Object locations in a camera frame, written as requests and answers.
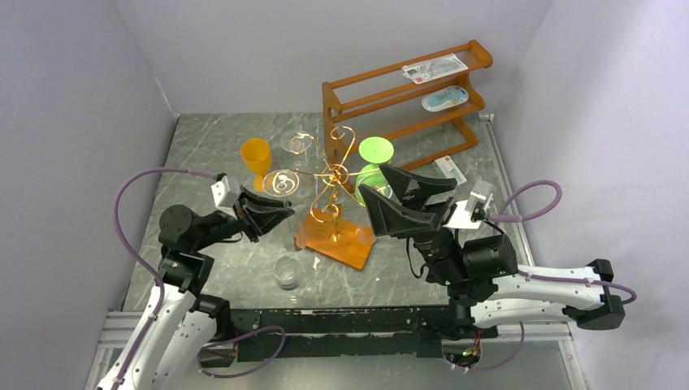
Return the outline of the clear wine glass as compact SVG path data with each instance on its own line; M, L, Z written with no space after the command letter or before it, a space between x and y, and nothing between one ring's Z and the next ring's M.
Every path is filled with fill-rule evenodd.
M269 197L293 211L293 215L280 224L281 245L288 252L303 250L306 247L306 198L300 176L295 171L279 169L269 172L262 184Z
M390 198L392 196L392 190L388 184L383 184L382 181L379 183L369 183L369 187L374 189L377 193L382 195L383 197ZM371 221L367 212L367 208L363 207L363 212L360 215L360 218L358 219L358 228L357 228L357 239L358 241L363 244L363 245L373 245L376 241L377 238L375 234L373 233L372 227L371 227Z
M274 280L281 299L291 306L297 306L304 287L304 275L300 263L288 256L278 258L274 264Z
M314 183L312 145L313 138L303 130L287 131L280 139L280 146L286 153L284 168L295 172L303 185Z

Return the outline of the orange plastic wine glass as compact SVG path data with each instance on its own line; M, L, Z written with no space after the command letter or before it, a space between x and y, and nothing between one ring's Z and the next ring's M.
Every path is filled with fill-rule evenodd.
M269 173L272 164L270 145L262 138L251 138L241 146L240 156L246 168L254 174L254 188L263 192L263 180Z

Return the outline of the green plastic wine glass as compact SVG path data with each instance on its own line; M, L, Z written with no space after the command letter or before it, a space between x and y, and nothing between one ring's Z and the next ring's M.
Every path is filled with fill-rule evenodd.
M354 196L357 202L364 206L364 201L359 190L360 184L372 187L384 197L392 196L392 189L379 169L382 163L390 163L394 155L392 142L381 136L370 136L359 145L358 152L367 164L357 175Z

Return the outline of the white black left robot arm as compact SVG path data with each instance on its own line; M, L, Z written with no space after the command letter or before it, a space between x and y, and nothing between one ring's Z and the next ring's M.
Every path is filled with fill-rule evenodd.
M230 198L231 213L199 215L184 205L165 209L159 219L162 259L154 270L147 306L122 353L97 384L99 389L155 389L170 384L203 350L261 333L241 334L228 300L202 293L214 259L209 246L237 234L258 242L293 216L290 202L260 197L241 188Z

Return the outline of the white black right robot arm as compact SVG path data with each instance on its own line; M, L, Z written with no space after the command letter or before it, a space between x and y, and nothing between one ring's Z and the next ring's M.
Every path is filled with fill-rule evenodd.
M517 215L490 214L492 185L478 181L457 200L457 181L431 178L384 163L380 172L392 193L360 184L375 236L403 240L420 253L415 277L444 286L448 306L419 310L426 334L450 339L494 335L511 323L572 322L584 330L620 327L626 316L624 287L613 281L610 261L562 269L527 266L503 231Z

